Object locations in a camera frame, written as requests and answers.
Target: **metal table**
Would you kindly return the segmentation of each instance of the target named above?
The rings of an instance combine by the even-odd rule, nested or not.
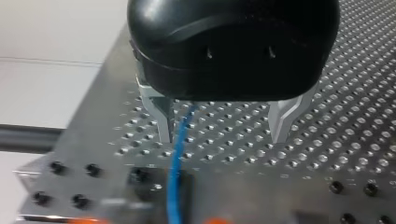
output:
[[[330,223],[344,213],[358,223],[396,221],[396,1],[341,0],[340,7],[339,35],[318,92],[286,144],[271,144],[268,104],[200,104],[182,158],[195,178],[191,223],[209,217],[282,223],[295,211]],[[32,189],[45,191],[50,204],[28,198],[21,217],[102,216],[99,202],[122,188],[131,166],[169,166],[173,149],[159,143],[156,121],[141,104],[128,41],[124,29],[51,155],[66,172],[55,175],[46,166]],[[176,118],[187,107],[176,102]],[[86,174],[92,163],[101,176]],[[342,193],[329,190],[334,180]],[[379,188],[375,197],[363,192],[367,183]],[[76,194],[92,206],[72,206]]]

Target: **aluminum breadboard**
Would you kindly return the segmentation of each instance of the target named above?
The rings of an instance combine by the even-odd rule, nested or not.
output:
[[[341,0],[340,31],[310,109],[286,144],[271,143],[263,103],[200,103],[189,126],[183,169],[195,176],[191,223],[225,217],[234,223],[281,223],[294,211],[338,223],[396,220],[396,1]],[[156,121],[141,104],[126,30],[106,60],[53,155],[67,172],[46,169],[23,217],[102,216],[100,202],[121,188],[130,166],[168,167],[171,145],[159,143]],[[188,103],[175,102],[176,124]],[[86,175],[96,164],[102,174]],[[345,190],[333,194],[328,185]],[[368,197],[363,187],[379,187]],[[83,194],[89,209],[72,206]]]

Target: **orange part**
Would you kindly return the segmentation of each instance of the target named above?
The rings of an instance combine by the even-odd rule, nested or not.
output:
[[[227,221],[226,219],[214,217],[214,218],[208,219],[205,222],[205,224],[232,224],[232,223]]]
[[[97,219],[94,217],[82,217],[71,219],[67,222],[68,224],[109,224],[108,221]]]

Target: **black screw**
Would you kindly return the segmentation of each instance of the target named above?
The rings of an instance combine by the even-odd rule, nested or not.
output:
[[[343,214],[341,216],[340,223],[341,224],[355,224],[356,223],[356,218],[354,218],[349,213],[345,213],[345,214]]]
[[[390,217],[387,216],[381,216],[378,220],[378,224],[392,224],[392,220],[390,220]]]
[[[44,191],[38,191],[32,195],[32,199],[38,205],[46,205],[50,201],[50,196]]]
[[[99,166],[93,163],[88,164],[85,167],[85,170],[87,171],[87,174],[92,177],[97,177],[101,173],[101,169],[99,168]]]
[[[66,170],[66,167],[59,161],[53,161],[49,164],[49,168],[56,175],[61,175]]]
[[[72,204],[79,209],[85,208],[90,200],[88,200],[84,195],[82,194],[76,194],[75,196],[72,197]]]
[[[140,168],[134,168],[130,174],[130,181],[132,183],[144,182],[149,176],[149,173]]]
[[[333,181],[330,186],[329,189],[331,192],[335,193],[335,194],[339,194],[341,193],[341,191],[343,191],[344,186],[341,182],[339,181]]]
[[[367,184],[363,192],[370,197],[374,197],[378,193],[378,187],[375,184]]]

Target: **blue wire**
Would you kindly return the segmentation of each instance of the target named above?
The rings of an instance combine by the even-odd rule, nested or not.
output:
[[[192,113],[196,108],[196,105],[190,106],[188,114],[183,118],[178,127],[175,154],[172,158],[172,165],[168,176],[166,201],[168,224],[181,224],[181,216],[178,208],[178,171],[180,170],[180,157],[184,150],[183,141],[186,138],[187,125],[192,120]]]

